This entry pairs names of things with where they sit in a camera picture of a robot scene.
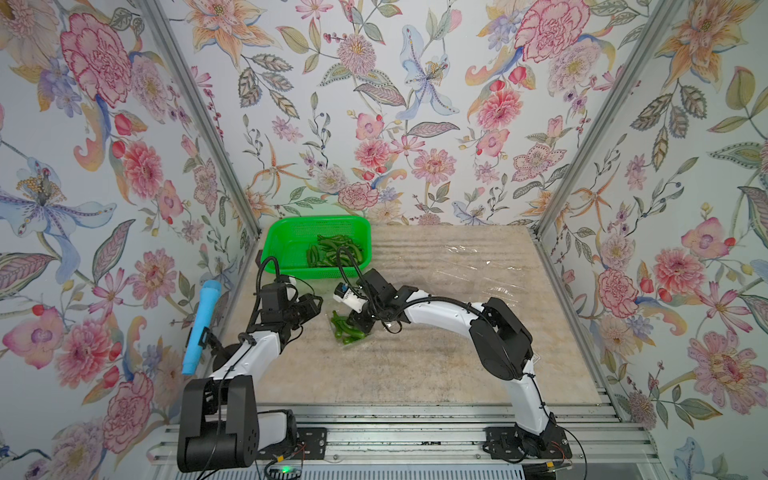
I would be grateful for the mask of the clear clamshell container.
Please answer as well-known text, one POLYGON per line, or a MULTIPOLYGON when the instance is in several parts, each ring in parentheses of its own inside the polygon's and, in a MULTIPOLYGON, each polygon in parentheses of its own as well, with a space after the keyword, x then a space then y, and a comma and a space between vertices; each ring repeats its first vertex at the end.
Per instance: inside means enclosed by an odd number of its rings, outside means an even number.
POLYGON ((328 317, 336 342, 342 347, 366 341, 370 334, 357 328, 348 316, 342 316, 333 310, 328 317))
POLYGON ((529 294, 533 267, 526 255, 497 244, 449 244, 428 256, 419 280, 434 294, 472 302, 495 297, 516 309, 529 294))

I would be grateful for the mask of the green peppers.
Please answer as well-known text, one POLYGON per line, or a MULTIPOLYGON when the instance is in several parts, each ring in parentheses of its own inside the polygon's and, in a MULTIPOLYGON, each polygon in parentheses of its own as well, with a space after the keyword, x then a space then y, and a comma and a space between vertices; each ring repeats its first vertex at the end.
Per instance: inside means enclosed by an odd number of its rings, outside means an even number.
POLYGON ((361 266, 364 252, 348 235, 318 235, 306 251, 306 260, 309 268, 361 266))

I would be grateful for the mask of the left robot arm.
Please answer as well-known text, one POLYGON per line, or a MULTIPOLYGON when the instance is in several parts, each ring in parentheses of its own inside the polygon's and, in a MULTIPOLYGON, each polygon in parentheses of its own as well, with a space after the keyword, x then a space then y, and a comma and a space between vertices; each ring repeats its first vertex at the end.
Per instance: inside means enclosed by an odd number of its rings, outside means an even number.
POLYGON ((222 292, 214 280, 204 283, 182 363, 192 375, 205 348, 215 356, 214 370, 192 379, 183 390, 176 462, 182 473, 205 478, 209 473, 247 468, 258 459, 276 464, 303 454, 296 417, 289 409, 259 410, 256 386, 270 364, 290 343, 294 332, 318 316, 323 300, 312 293, 290 297, 291 282, 273 282, 263 291, 257 324, 237 343, 223 347, 211 330, 222 292))

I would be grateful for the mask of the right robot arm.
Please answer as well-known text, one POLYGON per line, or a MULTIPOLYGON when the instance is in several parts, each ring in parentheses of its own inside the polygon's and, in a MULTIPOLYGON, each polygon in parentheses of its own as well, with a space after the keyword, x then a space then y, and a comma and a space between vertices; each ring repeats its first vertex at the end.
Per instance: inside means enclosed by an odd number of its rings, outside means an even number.
POLYGON ((565 429, 544 401, 534 372, 533 337, 510 307, 492 297, 462 302, 412 286, 395 288, 372 269, 355 287, 338 285, 334 298, 351 309, 353 325, 368 333, 376 322, 436 327, 471 340, 481 365, 504 383, 511 426, 487 427, 482 449, 494 459, 564 461, 572 458, 565 429))

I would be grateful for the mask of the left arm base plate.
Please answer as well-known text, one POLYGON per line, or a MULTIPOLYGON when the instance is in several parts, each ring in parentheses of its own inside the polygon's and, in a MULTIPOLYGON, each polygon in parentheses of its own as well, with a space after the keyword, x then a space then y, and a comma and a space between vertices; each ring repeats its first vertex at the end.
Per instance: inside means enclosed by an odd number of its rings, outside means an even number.
POLYGON ((322 427, 290 427, 283 459, 324 460, 328 446, 328 430, 322 427))

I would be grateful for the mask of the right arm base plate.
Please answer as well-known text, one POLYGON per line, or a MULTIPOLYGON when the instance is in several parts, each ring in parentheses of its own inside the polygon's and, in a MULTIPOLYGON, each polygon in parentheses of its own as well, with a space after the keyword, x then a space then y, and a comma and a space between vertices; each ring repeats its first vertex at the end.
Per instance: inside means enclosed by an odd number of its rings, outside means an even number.
POLYGON ((564 429, 559 426, 549 425, 539 434, 530 433, 517 425, 487 427, 484 433, 482 449, 492 459, 520 463, 524 460, 572 458, 564 429))

